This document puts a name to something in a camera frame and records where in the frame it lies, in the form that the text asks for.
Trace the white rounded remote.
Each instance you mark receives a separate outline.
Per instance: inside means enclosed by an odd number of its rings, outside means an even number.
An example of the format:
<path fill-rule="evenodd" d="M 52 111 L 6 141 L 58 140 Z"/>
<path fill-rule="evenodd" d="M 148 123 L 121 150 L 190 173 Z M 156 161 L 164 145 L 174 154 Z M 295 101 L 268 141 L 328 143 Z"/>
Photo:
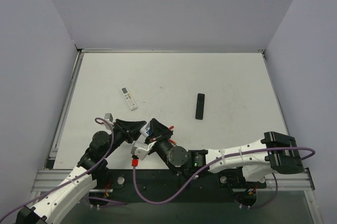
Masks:
<path fill-rule="evenodd" d="M 149 125 L 145 125 L 144 127 L 142 127 L 140 129 L 140 133 L 142 136 L 144 136 L 145 138 L 147 138 L 150 135 L 150 126 Z"/>

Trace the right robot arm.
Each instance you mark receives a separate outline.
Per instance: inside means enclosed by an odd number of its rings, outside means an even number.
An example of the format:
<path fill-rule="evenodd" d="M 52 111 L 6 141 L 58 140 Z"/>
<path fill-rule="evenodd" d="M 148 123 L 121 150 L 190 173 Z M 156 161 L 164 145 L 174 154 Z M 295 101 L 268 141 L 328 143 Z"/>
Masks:
<path fill-rule="evenodd" d="M 241 169 L 247 182 L 256 182 L 266 175 L 297 174 L 304 171 L 295 138 L 265 132 L 264 137 L 250 144 L 227 149 L 186 150 L 171 141 L 173 131 L 152 119 L 145 127 L 146 144 L 177 176 L 206 176 L 229 169 Z"/>

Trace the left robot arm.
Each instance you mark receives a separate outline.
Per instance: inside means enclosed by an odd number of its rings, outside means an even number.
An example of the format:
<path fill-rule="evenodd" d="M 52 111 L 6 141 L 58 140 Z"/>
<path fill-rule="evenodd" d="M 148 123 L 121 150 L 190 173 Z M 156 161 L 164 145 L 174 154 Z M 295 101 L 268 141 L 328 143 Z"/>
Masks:
<path fill-rule="evenodd" d="M 41 195 L 38 203 L 24 205 L 17 213 L 16 223 L 61 223 L 71 209 L 92 189 L 107 184 L 106 158 L 123 142 L 133 143 L 146 125 L 145 121 L 115 120 L 111 123 L 96 118 L 96 123 L 105 125 L 106 131 L 96 132 L 70 174 L 54 189 Z"/>

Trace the white air conditioner remote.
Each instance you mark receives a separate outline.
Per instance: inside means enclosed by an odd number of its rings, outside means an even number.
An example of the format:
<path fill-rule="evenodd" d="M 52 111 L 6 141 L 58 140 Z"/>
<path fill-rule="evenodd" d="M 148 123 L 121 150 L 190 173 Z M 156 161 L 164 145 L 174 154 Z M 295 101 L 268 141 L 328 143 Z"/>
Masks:
<path fill-rule="evenodd" d="M 134 101 L 131 93 L 129 92 L 129 90 L 126 87 L 121 88 L 121 91 L 123 93 L 124 99 L 129 107 L 129 109 L 131 111 L 135 111 L 137 110 L 138 106 L 136 104 L 136 102 Z"/>

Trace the black slim remote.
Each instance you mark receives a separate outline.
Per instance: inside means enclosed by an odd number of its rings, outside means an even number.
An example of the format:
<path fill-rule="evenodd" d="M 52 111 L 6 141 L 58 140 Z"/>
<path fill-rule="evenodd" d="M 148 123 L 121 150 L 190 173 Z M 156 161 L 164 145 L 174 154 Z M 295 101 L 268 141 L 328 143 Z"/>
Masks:
<path fill-rule="evenodd" d="M 204 104 L 205 104 L 205 94 L 198 93 L 197 100 L 196 100 L 196 111 L 195 111 L 195 118 L 197 120 L 203 120 Z"/>

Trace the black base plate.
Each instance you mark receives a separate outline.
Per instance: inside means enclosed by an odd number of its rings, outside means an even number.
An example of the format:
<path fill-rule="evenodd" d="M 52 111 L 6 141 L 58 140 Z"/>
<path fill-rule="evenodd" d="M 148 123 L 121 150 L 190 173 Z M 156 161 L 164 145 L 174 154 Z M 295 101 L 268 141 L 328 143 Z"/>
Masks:
<path fill-rule="evenodd" d="M 151 201 L 168 199 L 187 181 L 168 169 L 138 169 L 135 174 L 140 193 Z M 233 202 L 235 198 L 253 202 L 256 190 L 265 188 L 264 182 L 245 181 L 241 169 L 229 169 L 192 180 L 173 203 L 224 203 Z M 87 199 L 101 206 L 142 202 L 134 189 L 131 169 L 109 170 L 105 180 L 97 184 Z"/>

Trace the aluminium front rail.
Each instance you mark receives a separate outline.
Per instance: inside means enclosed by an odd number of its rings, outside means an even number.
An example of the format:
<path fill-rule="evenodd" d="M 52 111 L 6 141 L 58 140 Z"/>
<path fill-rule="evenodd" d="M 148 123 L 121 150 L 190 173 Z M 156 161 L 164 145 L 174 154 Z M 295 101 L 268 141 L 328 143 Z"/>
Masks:
<path fill-rule="evenodd" d="M 57 187 L 71 170 L 38 170 L 31 192 L 47 192 Z"/>

